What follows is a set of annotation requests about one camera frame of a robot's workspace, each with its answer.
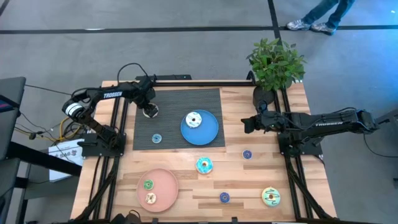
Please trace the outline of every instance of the pink plate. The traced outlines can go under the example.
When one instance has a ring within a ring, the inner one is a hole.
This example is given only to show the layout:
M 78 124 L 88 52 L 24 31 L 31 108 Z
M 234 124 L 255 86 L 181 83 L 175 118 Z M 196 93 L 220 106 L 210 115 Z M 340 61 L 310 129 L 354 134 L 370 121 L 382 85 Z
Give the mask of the pink plate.
M 145 190 L 144 181 L 153 180 L 154 188 Z M 146 203 L 145 198 L 148 193 L 156 195 L 156 202 L 152 205 Z M 149 212 L 163 212 L 170 208 L 178 195 L 178 182 L 174 174 L 165 169 L 153 169 L 146 172 L 139 179 L 137 186 L 137 198 L 140 205 Z

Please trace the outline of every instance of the white frosted donut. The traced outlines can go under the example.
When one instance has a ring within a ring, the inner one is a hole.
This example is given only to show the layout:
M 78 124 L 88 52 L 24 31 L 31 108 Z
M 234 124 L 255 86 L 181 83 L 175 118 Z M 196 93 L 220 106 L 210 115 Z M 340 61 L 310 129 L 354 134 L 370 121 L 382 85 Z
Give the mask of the white frosted donut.
M 145 201 L 149 204 L 152 205 L 153 203 L 156 202 L 156 194 L 154 193 L 148 193 L 147 197 L 145 198 Z

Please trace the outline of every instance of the wooden table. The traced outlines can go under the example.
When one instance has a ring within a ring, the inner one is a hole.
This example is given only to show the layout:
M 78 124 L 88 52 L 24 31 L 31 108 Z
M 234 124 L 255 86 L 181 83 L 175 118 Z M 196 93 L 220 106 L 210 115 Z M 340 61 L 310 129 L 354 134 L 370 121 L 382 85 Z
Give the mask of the wooden table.
M 103 86 L 111 85 L 116 85 L 116 82 L 103 82 Z M 276 133 L 263 134 L 262 131 L 256 131 L 245 134 L 244 125 L 240 122 L 241 118 L 256 114 L 252 105 L 253 87 L 157 87 L 155 90 L 199 88 L 220 89 L 226 146 L 133 151 L 136 106 L 130 104 L 125 130 L 127 144 L 119 165 L 112 218 L 118 213 L 127 215 L 131 209 L 135 209 L 144 222 L 151 222 L 152 218 L 159 218 L 160 222 L 230 222 L 231 217 L 253 222 L 294 221 L 285 161 L 279 153 Z M 287 94 L 292 111 L 310 112 L 302 83 L 293 84 Z M 283 99 L 281 93 L 279 95 L 283 111 Z M 119 104 L 117 126 L 120 123 L 122 102 L 123 100 Z M 113 104 L 114 100 L 101 101 L 97 105 L 95 119 L 102 124 L 109 124 Z M 273 104 L 269 110 L 275 110 Z M 245 149 L 253 152 L 251 160 L 245 161 L 242 158 Z M 196 160 L 203 156 L 214 162 L 214 169 L 208 175 L 201 175 L 195 169 Z M 309 191 L 327 213 L 336 216 L 323 164 L 314 156 L 302 156 L 302 160 Z M 84 161 L 71 218 L 77 217 L 88 204 L 96 161 L 97 157 Z M 136 187 L 144 172 L 159 167 L 175 174 L 180 190 L 177 201 L 169 210 L 150 213 L 139 205 Z M 96 176 L 97 183 L 100 172 L 101 166 Z M 275 208 L 267 207 L 261 200 L 262 190 L 270 186 L 281 194 L 280 204 Z M 220 203 L 221 192 L 230 194 L 230 203 Z M 303 197 L 299 189 L 297 192 L 300 211 L 305 217 Z M 104 217 L 107 198 L 106 193 L 102 200 L 100 218 Z

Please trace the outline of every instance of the blue plate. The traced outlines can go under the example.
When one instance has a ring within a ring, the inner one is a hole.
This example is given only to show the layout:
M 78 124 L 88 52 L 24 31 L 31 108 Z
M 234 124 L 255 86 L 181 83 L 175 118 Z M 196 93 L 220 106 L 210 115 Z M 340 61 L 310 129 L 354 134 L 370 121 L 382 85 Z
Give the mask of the blue plate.
M 181 134 L 189 143 L 202 146 L 209 144 L 218 134 L 218 121 L 209 111 L 195 110 L 201 116 L 201 124 L 197 128 L 190 128 L 185 122 L 181 122 Z

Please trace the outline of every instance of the white paper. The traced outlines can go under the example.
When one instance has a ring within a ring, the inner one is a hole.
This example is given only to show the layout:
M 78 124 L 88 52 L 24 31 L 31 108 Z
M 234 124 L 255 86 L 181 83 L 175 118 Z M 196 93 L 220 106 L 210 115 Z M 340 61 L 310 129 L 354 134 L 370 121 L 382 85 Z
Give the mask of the white paper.
M 57 146 L 49 147 L 49 155 L 55 156 L 64 161 L 73 162 L 76 165 L 83 165 L 83 157 L 81 156 L 82 148 L 77 144 L 84 139 L 76 139 L 73 141 L 61 142 Z M 55 170 L 50 170 L 50 181 L 56 182 L 58 180 L 65 179 L 70 176 L 70 174 L 65 174 L 63 172 L 58 172 Z

